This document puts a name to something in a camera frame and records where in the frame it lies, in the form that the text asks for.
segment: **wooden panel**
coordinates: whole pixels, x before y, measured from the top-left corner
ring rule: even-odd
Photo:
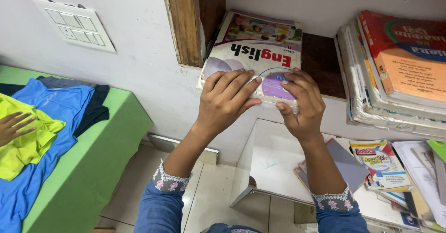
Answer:
[[[165,0],[180,64],[201,67],[198,0]]]
[[[304,33],[301,69],[319,85],[321,94],[345,99],[333,38]]]
[[[200,20],[203,24],[206,49],[214,38],[215,31],[220,25],[226,12],[226,0],[199,0]]]

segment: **yellow-green shirt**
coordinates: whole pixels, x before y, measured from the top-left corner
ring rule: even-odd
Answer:
[[[26,164],[38,163],[56,139],[55,133],[65,127],[65,122],[51,119],[34,106],[0,94],[0,118],[19,111],[31,113],[24,121],[31,117],[36,117],[36,120],[19,129],[18,132],[34,127],[36,130],[0,147],[0,178],[8,181],[19,175]]]

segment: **pile of clothes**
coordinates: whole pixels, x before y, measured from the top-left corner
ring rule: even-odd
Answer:
[[[21,232],[43,182],[60,156],[93,124],[109,119],[108,85],[39,76],[0,84],[0,116],[23,111],[35,131],[0,147],[0,233]]]

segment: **skirting board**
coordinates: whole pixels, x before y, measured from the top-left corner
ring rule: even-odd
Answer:
[[[141,140],[141,144],[143,145],[151,144],[154,148],[166,153],[171,153],[180,144],[180,141],[153,134],[149,134],[147,137],[149,141]],[[198,161],[207,162],[212,165],[217,165],[218,156],[219,156],[218,150],[205,148],[200,157],[198,157]]]

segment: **green tablecloth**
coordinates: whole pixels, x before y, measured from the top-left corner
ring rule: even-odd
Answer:
[[[0,83],[25,85],[29,78],[51,76],[0,65]],[[94,228],[139,142],[153,125],[135,96],[111,88],[104,101],[110,119],[78,137],[45,181],[23,233],[86,233]]]

